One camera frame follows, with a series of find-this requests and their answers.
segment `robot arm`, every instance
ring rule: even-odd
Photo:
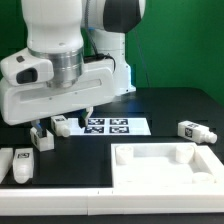
[[[146,0],[83,0],[82,27],[128,33],[142,20]]]
[[[27,48],[1,62],[5,122],[14,125],[90,108],[125,93],[129,79],[119,77],[123,67],[130,69],[124,46],[117,46],[140,22],[144,7],[145,0],[22,0]],[[92,35],[100,53],[115,50],[115,73],[110,59],[84,63],[80,28],[86,18],[96,28]],[[104,47],[105,38],[112,38],[112,49]]]

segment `black table surface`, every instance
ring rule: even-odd
[[[78,117],[78,112],[65,114]],[[216,144],[208,144],[224,160],[224,108],[205,92],[193,88],[138,89],[115,102],[94,108],[92,117],[144,117],[151,136],[55,136],[55,149],[39,153],[34,148],[34,177],[18,185],[12,169],[2,189],[24,188],[105,188],[112,187],[110,146],[112,143],[188,142],[177,136],[177,124],[190,120],[210,127],[218,135]],[[50,119],[42,124],[49,130]],[[33,147],[30,123],[9,126],[0,119],[0,148]],[[224,214],[160,214],[108,216],[0,217],[0,223],[222,223]]]

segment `green backdrop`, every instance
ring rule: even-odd
[[[127,35],[133,82],[196,87],[224,105],[224,0],[146,0],[142,23]],[[0,1],[0,59],[26,46],[20,0]]]

